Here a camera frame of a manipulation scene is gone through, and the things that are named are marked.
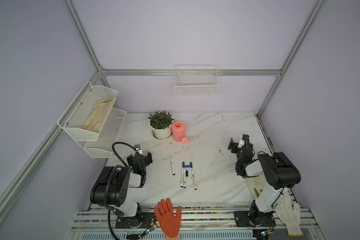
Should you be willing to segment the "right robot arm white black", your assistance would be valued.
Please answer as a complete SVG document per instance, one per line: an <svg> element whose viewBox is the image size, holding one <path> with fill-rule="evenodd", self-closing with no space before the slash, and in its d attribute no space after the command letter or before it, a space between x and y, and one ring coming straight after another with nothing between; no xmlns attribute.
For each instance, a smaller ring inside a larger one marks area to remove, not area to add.
<svg viewBox="0 0 360 240"><path fill-rule="evenodd" d="M271 219L277 204L282 200L288 189L300 183L299 170L282 152L272 155L258 152L255 155L250 136L243 134L238 143L230 139L228 150L237 157L236 174L244 179L264 175L265 187L252 202L248 214L249 224L253 227L262 225Z"/></svg>

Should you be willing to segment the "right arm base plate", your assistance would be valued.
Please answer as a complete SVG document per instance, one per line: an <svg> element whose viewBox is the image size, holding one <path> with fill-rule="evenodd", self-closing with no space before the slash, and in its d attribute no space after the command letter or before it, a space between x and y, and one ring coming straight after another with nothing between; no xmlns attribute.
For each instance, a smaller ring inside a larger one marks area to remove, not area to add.
<svg viewBox="0 0 360 240"><path fill-rule="evenodd" d="M276 225L273 212L251 213L250 211L235 211L234 220L237 227L274 227Z"/></svg>

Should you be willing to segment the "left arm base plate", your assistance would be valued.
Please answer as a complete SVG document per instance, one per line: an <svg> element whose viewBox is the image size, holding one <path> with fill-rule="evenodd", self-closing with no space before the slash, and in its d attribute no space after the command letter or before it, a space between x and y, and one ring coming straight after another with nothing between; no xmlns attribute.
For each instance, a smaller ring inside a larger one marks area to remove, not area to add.
<svg viewBox="0 0 360 240"><path fill-rule="evenodd" d="M116 229L147 229L156 220L155 213L138 212L135 217L118 218Z"/></svg>

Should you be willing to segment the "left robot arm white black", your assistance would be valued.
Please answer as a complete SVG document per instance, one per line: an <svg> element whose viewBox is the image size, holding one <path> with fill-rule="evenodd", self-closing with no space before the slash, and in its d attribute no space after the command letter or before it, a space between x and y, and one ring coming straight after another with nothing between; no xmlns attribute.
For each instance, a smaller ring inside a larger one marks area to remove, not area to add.
<svg viewBox="0 0 360 240"><path fill-rule="evenodd" d="M127 197L129 188L142 188L147 179L146 167L153 163L152 154L127 157L128 166L104 167L91 193L92 204L105 207L121 218L140 219L141 206Z"/></svg>

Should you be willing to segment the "white marker black tip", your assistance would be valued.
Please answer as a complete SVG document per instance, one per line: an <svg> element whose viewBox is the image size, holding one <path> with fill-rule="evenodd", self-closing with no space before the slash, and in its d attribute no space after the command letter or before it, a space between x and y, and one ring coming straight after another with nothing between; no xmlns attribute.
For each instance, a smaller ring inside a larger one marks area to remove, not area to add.
<svg viewBox="0 0 360 240"><path fill-rule="evenodd" d="M173 174L173 176L175 176L175 175L176 175L175 165L174 165L174 161L173 161L173 158L172 158L172 157L170 158L170 162L171 162L172 174Z"/></svg>

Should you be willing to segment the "white marker blue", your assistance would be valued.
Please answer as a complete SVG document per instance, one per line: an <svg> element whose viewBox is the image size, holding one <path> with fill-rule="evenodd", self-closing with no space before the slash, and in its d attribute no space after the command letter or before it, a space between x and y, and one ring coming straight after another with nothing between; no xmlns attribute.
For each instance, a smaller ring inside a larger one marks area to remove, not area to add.
<svg viewBox="0 0 360 240"><path fill-rule="evenodd" d="M186 188L186 178L187 178L187 173L186 173L186 168L183 168L183 188Z"/></svg>
<svg viewBox="0 0 360 240"><path fill-rule="evenodd" d="M180 182L181 188L184 187L184 168L181 170L181 182Z"/></svg>

